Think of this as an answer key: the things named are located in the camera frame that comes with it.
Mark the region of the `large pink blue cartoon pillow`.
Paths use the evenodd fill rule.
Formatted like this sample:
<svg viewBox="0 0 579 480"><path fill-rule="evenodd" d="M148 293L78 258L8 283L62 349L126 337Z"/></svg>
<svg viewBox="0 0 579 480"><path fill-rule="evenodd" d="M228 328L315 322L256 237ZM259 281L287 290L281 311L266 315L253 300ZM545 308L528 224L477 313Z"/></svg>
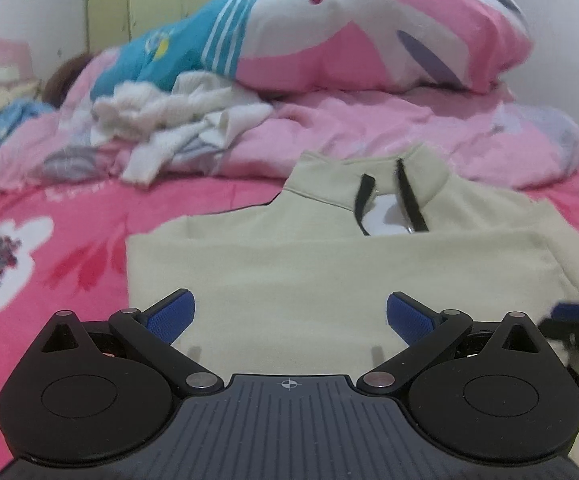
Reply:
<svg viewBox="0 0 579 480"><path fill-rule="evenodd" d="M513 0L211 0L125 44L92 97L125 81L168 91L190 70L275 94L422 84L486 93L531 49Z"/></svg>

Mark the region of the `beige zip hoodie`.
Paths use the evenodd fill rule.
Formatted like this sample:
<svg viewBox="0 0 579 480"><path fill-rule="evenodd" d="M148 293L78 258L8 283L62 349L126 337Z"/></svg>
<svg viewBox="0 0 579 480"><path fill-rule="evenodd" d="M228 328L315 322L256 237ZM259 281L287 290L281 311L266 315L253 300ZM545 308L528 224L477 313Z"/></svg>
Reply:
<svg viewBox="0 0 579 480"><path fill-rule="evenodd" d="M544 338L579 304L579 232L548 200L461 178L430 148L304 154L270 203L181 217L126 242L132 306L179 288L172 347L218 375L167 431L198 479L579 479L579 353ZM408 345L393 292L473 320L396 393L358 379Z"/></svg>

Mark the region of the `pink magenta floral bed blanket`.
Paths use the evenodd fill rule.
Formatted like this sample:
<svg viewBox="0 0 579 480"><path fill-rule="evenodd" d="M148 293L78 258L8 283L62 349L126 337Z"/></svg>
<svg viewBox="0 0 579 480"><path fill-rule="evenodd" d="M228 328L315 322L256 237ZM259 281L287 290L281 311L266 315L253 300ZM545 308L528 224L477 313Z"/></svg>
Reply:
<svg viewBox="0 0 579 480"><path fill-rule="evenodd" d="M126 304L128 236L184 214L261 205L278 192L271 180L182 178L147 192L104 181L1 194L0 238L20 245L0 281L0 389L55 310L100 320ZM9 460L0 434L0 469Z"/></svg>

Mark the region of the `crumpled white cloth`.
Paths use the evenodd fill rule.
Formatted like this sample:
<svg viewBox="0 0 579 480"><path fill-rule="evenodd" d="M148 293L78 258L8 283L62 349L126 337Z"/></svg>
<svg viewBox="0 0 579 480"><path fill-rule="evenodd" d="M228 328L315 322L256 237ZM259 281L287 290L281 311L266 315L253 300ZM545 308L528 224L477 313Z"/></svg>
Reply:
<svg viewBox="0 0 579 480"><path fill-rule="evenodd" d="M191 160L224 152L260 125L273 106L257 92L216 74L195 70L169 92L149 82L125 81L94 101L94 145L119 139L132 145L121 180L147 186L175 156Z"/></svg>

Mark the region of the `dark brown garment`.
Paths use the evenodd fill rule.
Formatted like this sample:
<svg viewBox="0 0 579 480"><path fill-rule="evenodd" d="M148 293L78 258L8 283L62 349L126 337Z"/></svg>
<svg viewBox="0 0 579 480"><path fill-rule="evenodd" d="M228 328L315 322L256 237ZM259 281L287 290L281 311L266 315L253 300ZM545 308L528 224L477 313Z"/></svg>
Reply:
<svg viewBox="0 0 579 480"><path fill-rule="evenodd" d="M69 58L46 82L42 92L42 101L55 108L61 107L82 70L93 58L94 55L88 52Z"/></svg>

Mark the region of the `light pink quilt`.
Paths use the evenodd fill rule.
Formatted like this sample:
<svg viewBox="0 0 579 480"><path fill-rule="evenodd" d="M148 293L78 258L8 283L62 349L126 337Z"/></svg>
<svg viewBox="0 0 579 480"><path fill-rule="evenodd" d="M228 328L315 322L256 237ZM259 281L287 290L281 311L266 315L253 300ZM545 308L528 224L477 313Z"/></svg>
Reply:
<svg viewBox="0 0 579 480"><path fill-rule="evenodd" d="M93 82L116 58L115 50L93 58L61 107L26 120L1 145L0 191L121 180L132 145L91 140ZM284 179L306 151L352 159L393 155L417 143L436 150L462 176L505 188L545 185L579 169L576 123L555 108L518 103L504 86L487 94L422 87L403 94L258 96L273 106L264 122L222 153L175 156L156 179L169 172Z"/></svg>

